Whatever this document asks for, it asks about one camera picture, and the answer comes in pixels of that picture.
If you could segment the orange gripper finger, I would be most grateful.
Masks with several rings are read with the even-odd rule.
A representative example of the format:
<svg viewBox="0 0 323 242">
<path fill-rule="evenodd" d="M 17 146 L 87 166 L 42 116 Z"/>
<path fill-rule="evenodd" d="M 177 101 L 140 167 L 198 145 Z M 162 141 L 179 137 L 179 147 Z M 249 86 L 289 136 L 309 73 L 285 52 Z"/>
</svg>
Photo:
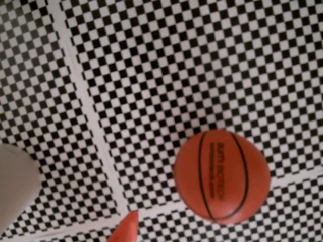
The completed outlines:
<svg viewBox="0 0 323 242">
<path fill-rule="evenodd" d="M 120 222 L 107 242 L 134 242 L 137 241 L 139 229 L 138 211 L 130 211 Z"/>
</svg>

